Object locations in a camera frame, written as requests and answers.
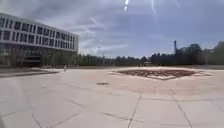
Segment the window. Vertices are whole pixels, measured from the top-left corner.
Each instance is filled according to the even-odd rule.
[[[58,47],[60,47],[61,46],[61,41],[58,41]]]
[[[42,27],[38,27],[37,28],[37,33],[42,35],[43,34],[43,28]]]
[[[4,31],[3,40],[9,40],[9,39],[10,39],[10,31]]]
[[[31,25],[30,25],[29,32],[32,32],[32,30],[33,30],[33,25],[31,24]]]
[[[38,42],[38,39],[39,39],[39,37],[38,36],[36,36],[36,44],[38,44],[39,42]]]
[[[20,34],[20,42],[27,42],[27,34]]]
[[[45,36],[47,35],[47,30],[46,30],[46,28],[44,28],[44,35],[45,35]]]
[[[61,44],[60,44],[60,45],[61,45],[60,48],[63,48],[63,42],[62,42],[62,41],[60,41],[60,42],[61,42]]]
[[[22,25],[22,31],[28,32],[28,29],[29,29],[29,24],[23,23],[23,25]]]
[[[61,34],[61,39],[65,40],[65,34],[64,33]]]
[[[8,24],[9,24],[9,20],[6,19],[6,22],[5,22],[5,28],[8,28]]]
[[[33,33],[36,33],[36,26],[33,26]]]
[[[42,37],[39,37],[39,44],[42,43]]]
[[[2,39],[2,30],[0,30],[0,40]]]
[[[60,38],[60,32],[57,32],[56,38]]]
[[[53,39],[50,39],[49,46],[54,46],[54,40]]]
[[[43,38],[43,44],[48,45],[48,38]]]
[[[34,35],[29,35],[28,36],[28,42],[33,43],[34,42]]]
[[[9,28],[12,29],[12,24],[13,24],[13,21],[10,20],[10,24],[9,24]]]
[[[49,36],[49,29],[46,30],[46,36]]]
[[[0,27],[3,27],[5,23],[5,19],[4,18],[0,18]]]
[[[57,47],[57,46],[58,46],[58,41],[57,41],[57,40],[55,41],[54,46],[55,46],[55,47]]]
[[[54,37],[55,36],[55,31],[53,31],[53,35],[52,35],[52,37]]]
[[[16,33],[16,41],[19,41],[19,33]]]
[[[13,32],[13,33],[12,33],[12,40],[13,40],[13,41],[15,41],[15,40],[16,40],[16,38],[15,38],[15,37],[16,37],[16,33],[15,33],[15,32]]]
[[[21,22],[16,21],[16,22],[15,22],[14,29],[15,29],[15,30],[20,30],[20,27],[21,27]]]
[[[52,37],[52,30],[50,30],[50,37]]]

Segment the distant building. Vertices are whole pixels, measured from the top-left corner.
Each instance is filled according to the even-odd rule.
[[[78,35],[0,13],[0,66],[74,65]]]

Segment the sky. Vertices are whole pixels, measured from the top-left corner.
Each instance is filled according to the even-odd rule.
[[[80,37],[79,52],[150,56],[224,40],[224,0],[0,0],[0,12]]]

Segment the pavement joint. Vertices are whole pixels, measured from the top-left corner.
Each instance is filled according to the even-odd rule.
[[[40,124],[40,122],[37,120],[37,118],[34,116],[34,114],[32,114],[32,117],[34,119],[34,121],[37,123],[37,125],[40,127],[40,128],[43,128]]]
[[[208,100],[212,105],[214,105],[217,109],[219,109],[219,110],[221,110],[222,112],[224,112],[224,110],[221,108],[221,107],[219,107],[217,104],[215,104],[213,101],[211,101],[211,100]]]
[[[134,118],[134,116],[135,116],[135,113],[136,113],[136,110],[137,110],[137,108],[138,108],[138,104],[139,104],[139,102],[140,102],[140,100],[141,100],[141,98],[142,98],[141,96],[142,96],[142,95],[141,95],[141,93],[140,93],[140,97],[139,97],[139,99],[138,99],[137,105],[136,105],[135,110],[134,110],[134,112],[133,112],[133,114],[132,114],[132,116],[131,116],[131,119],[130,119],[130,121],[129,121],[128,128],[130,128],[130,126],[131,126],[132,120],[133,120],[133,118]]]
[[[5,115],[1,115],[1,116],[2,117],[10,116],[10,115],[21,113],[21,112],[24,112],[24,111],[27,111],[27,110],[30,110],[30,109],[32,109],[32,107],[21,109],[21,110],[18,110],[18,111],[14,111],[14,112],[11,112],[11,113],[8,113],[8,114],[5,114]]]
[[[72,119],[73,117],[78,116],[78,115],[81,114],[81,113],[82,113],[82,112],[79,112],[78,114],[74,114],[73,116],[68,117],[67,119],[65,119],[65,120],[63,120],[63,121],[61,121],[61,122],[58,122],[57,124],[55,124],[55,125],[53,125],[53,126],[50,126],[49,128],[54,128],[54,127],[56,127],[56,126],[58,126],[58,125],[60,125],[60,124],[63,124],[64,122],[66,122],[66,121]]]
[[[108,114],[108,113],[102,113],[102,114],[107,115],[107,116],[112,116],[112,117],[115,117],[115,118],[119,118],[119,119],[123,119],[123,120],[130,120],[129,118],[120,117],[120,116],[116,116],[116,115],[113,115],[113,114]]]
[[[71,103],[75,104],[75,105],[78,105],[78,106],[80,106],[80,107],[86,108],[86,106],[81,105],[81,104],[79,104],[79,103],[77,103],[77,102],[75,102],[75,101],[73,101],[73,100],[69,100],[69,99],[66,99],[66,100],[67,100],[68,102],[71,102]]]
[[[179,109],[181,110],[181,112],[183,113],[183,115],[184,115],[185,119],[187,120],[188,124],[189,124],[190,127],[192,128],[192,124],[191,124],[190,120],[187,118],[186,113],[184,112],[184,110],[182,109],[182,107],[180,106],[180,104],[178,103],[178,101],[175,99],[175,97],[174,97],[173,95],[171,95],[171,96],[173,97],[174,101],[176,102],[178,108],[179,108]]]

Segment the concrete pavement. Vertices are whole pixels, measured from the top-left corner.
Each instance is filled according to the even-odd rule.
[[[1,78],[0,126],[224,127],[224,71],[191,69],[201,73],[161,81],[116,70],[55,69],[60,73]]]

